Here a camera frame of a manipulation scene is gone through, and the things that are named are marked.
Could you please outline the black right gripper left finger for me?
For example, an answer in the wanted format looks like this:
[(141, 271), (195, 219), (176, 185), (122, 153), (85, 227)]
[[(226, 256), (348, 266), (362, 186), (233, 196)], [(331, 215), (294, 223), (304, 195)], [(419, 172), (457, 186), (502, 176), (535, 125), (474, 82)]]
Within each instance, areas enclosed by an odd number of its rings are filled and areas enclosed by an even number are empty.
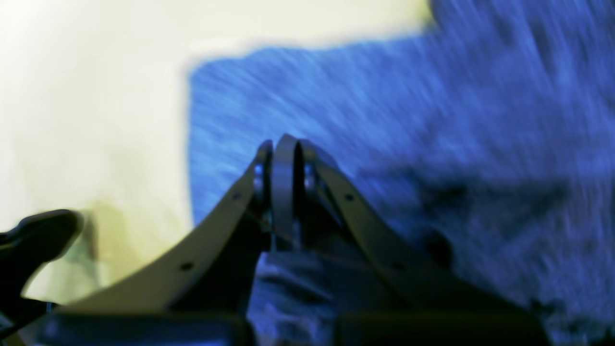
[(255, 267), (270, 243), (266, 214), (273, 144), (264, 141), (213, 211), (152, 264), (56, 309), (39, 346), (254, 346), (246, 319)]

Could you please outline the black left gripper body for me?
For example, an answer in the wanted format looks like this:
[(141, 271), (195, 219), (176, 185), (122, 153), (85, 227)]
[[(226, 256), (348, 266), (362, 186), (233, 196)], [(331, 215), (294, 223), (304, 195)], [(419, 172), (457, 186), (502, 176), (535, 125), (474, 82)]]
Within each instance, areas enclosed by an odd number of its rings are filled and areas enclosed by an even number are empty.
[(50, 302), (22, 296), (42, 265), (55, 261), (83, 231), (84, 218), (73, 210), (51, 210), (22, 219), (1, 234), (1, 336), (9, 337), (49, 312)]

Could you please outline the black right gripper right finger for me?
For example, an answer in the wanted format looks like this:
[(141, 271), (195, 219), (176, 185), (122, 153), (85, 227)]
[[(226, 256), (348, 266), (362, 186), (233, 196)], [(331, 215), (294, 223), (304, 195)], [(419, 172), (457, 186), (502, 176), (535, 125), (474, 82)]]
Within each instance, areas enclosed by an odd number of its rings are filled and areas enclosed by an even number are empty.
[(456, 278), (390, 230), (336, 164), (283, 135), (272, 250), (312, 250), (337, 300), (336, 346), (547, 346), (536, 318)]

